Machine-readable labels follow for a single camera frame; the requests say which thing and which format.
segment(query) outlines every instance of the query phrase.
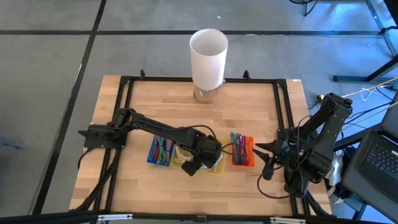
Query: concrete floor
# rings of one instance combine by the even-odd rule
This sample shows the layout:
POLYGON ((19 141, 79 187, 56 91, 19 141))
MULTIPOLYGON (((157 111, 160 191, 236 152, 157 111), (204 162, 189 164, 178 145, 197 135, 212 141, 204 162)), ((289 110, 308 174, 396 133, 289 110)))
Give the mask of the concrete floor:
MULTIPOLYGON (((372 2, 383 24, 392 25, 383 1, 372 2)), ((91 30, 99 5, 100 0, 3 0, 0 29, 91 30)), ((364 2, 320 1, 309 16, 302 13, 302 6, 288 0, 108 0, 99 29, 378 30, 364 2)), ((398 34, 391 36, 397 44, 398 34)), ((90 123, 102 76, 139 75, 141 68, 148 76, 189 76, 189 38, 96 37, 44 212, 68 209, 83 145, 77 131, 90 123)), ((391 59, 384 39, 378 37, 229 35, 228 39, 225 77, 241 77, 247 69, 253 78, 302 79, 308 105, 318 94, 344 95, 370 86, 334 83, 333 75, 368 75, 391 59)), ((22 150, 0 150, 0 216, 29 212, 87 41, 86 35, 0 35, 0 136, 25 145, 22 150)), ((388 102, 375 94, 368 101, 360 95, 352 99, 354 112, 388 102)), ((371 126, 381 118, 382 114, 362 125, 371 126)), ((353 127, 345 134, 360 130, 353 127)), ((333 206, 333 212, 346 218, 353 214, 344 204, 333 206)), ((371 207, 364 220, 389 222, 371 207)))

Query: wooden tabletop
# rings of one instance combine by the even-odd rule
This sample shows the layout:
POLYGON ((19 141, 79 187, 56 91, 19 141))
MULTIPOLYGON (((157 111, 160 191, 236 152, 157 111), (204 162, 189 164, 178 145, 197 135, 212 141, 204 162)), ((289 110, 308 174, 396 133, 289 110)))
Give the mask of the wooden tabletop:
MULTIPOLYGON (((120 76, 104 76, 93 115, 95 124, 111 120, 119 80, 120 76)), ((300 80, 287 80, 287 84, 297 125, 308 115, 303 86, 300 80)), ((218 138, 229 139, 230 132, 234 132, 252 136, 255 142, 271 142, 276 138, 278 128, 273 87, 265 83, 225 83, 216 102, 204 105, 194 99, 193 83, 135 81, 131 108, 175 127, 208 125, 218 138)), ((200 128, 200 131, 209 134, 206 129, 200 128)), ((144 131, 129 133, 121 154, 112 212, 292 215, 288 198, 274 200, 258 192, 256 181, 264 163, 257 156, 254 168, 232 167, 231 158, 225 155, 223 175, 197 172, 190 177, 181 169, 147 163, 152 139, 153 135, 144 131)), ((95 149, 83 158, 70 208, 79 206, 93 190, 100 175, 103 155, 104 149, 95 149)), ((284 184, 281 169, 275 172, 272 180, 261 180, 260 186, 268 194, 286 195, 284 184)), ((309 191, 330 213, 325 184, 310 184, 309 191)), ((107 190, 103 193, 101 208, 104 207, 106 193, 107 190)))

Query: white paper cup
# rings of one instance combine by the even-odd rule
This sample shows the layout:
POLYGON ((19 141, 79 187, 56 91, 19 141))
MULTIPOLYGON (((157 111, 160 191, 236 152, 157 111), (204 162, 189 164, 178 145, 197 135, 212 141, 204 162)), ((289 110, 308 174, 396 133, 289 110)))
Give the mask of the white paper cup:
POLYGON ((228 39, 219 30, 203 29, 192 35, 189 45, 195 98, 211 103, 223 82, 228 39))

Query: laptop keyboard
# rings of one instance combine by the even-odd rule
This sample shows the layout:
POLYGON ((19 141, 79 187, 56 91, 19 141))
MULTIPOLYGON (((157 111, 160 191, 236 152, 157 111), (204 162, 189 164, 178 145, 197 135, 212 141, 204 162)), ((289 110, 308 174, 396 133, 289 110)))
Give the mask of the laptop keyboard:
POLYGON ((390 152, 377 144, 373 144, 365 161, 398 181, 398 153, 396 154, 395 151, 390 152))

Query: white cup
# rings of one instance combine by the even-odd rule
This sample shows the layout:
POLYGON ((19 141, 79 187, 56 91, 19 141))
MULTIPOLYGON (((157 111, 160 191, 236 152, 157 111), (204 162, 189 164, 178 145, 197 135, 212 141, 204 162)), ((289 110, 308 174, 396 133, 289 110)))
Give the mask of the white cup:
POLYGON ((219 30, 203 29, 189 41, 192 80, 203 91, 217 89, 223 82, 228 39, 219 30))

